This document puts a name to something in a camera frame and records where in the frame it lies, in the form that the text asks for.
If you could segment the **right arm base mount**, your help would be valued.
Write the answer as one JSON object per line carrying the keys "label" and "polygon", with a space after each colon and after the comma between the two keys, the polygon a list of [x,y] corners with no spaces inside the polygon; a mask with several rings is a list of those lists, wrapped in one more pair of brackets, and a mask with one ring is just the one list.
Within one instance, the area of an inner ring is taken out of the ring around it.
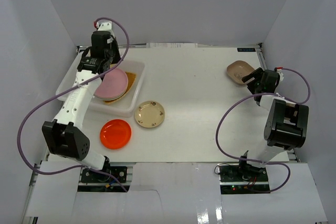
{"label": "right arm base mount", "polygon": [[265,168],[261,172],[243,172],[238,164],[218,164],[214,168],[218,176],[221,195],[268,194],[269,179]]}

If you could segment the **brown square dish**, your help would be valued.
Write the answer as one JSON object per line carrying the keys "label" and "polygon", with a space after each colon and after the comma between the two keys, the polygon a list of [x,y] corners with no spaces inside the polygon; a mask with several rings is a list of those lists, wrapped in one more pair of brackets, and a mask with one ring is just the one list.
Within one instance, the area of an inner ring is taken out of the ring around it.
{"label": "brown square dish", "polygon": [[243,86],[245,83],[242,82],[242,78],[251,74],[254,70],[255,68],[253,68],[247,62],[237,60],[227,66],[226,73],[234,83]]}

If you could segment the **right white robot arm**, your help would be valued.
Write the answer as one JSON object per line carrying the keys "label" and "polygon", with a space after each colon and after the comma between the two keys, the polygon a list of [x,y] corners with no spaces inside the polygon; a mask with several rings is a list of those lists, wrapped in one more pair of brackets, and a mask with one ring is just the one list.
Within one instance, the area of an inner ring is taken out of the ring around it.
{"label": "right white robot arm", "polygon": [[[277,86],[283,80],[283,70],[296,73],[307,85],[308,94],[303,102],[296,103],[276,93]],[[247,182],[278,154],[303,146],[309,117],[309,107],[305,103],[310,99],[311,88],[302,74],[282,67],[274,70],[258,68],[242,77],[242,82],[247,83],[256,104],[269,111],[264,139],[254,149],[246,151],[241,156],[243,160],[239,161],[237,175]]]}

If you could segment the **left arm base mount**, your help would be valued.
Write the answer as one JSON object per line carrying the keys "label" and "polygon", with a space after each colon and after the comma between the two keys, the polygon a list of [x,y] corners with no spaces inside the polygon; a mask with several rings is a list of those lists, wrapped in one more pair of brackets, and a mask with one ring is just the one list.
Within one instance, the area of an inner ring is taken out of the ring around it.
{"label": "left arm base mount", "polygon": [[126,166],[110,166],[104,173],[94,172],[88,168],[81,171],[78,192],[88,193],[126,193],[129,188],[128,168]]}

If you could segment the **woven fan-shaped basket plate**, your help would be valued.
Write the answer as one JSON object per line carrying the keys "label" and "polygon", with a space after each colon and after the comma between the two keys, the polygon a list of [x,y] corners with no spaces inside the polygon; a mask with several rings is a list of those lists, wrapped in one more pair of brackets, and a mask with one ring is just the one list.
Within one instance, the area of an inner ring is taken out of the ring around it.
{"label": "woven fan-shaped basket plate", "polygon": [[[126,88],[126,93],[125,93],[125,95],[131,90],[131,88],[132,88],[132,86],[133,86],[133,84],[135,83],[135,80],[136,80],[136,73],[131,73],[131,72],[126,72],[126,75],[127,75],[127,77],[128,77],[128,86],[127,86],[127,88]],[[104,102],[105,104],[112,104],[112,103],[114,103],[114,102],[117,102],[118,100],[120,100],[120,99],[122,99],[123,97],[121,97],[121,98],[119,98],[119,99],[117,99],[117,100],[115,100],[115,101],[110,101],[110,102]]]}

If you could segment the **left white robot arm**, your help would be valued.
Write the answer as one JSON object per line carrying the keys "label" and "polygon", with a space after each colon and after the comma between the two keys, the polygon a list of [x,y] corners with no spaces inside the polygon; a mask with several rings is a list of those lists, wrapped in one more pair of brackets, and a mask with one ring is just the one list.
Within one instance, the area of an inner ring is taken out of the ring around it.
{"label": "left white robot arm", "polygon": [[103,78],[103,72],[121,59],[118,43],[112,30],[97,30],[91,35],[91,47],[84,51],[77,66],[74,90],[51,122],[44,122],[43,136],[50,153],[77,161],[93,169],[101,182],[110,178],[111,168],[103,155],[91,150],[82,124],[91,99]]}

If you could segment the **pink round plate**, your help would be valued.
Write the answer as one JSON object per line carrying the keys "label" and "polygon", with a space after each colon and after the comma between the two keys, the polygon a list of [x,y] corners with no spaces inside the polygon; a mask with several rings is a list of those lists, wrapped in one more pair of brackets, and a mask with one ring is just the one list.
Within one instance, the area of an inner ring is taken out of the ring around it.
{"label": "pink round plate", "polygon": [[102,83],[95,91],[95,97],[111,98],[123,93],[128,86],[126,73],[116,68],[104,76]]}

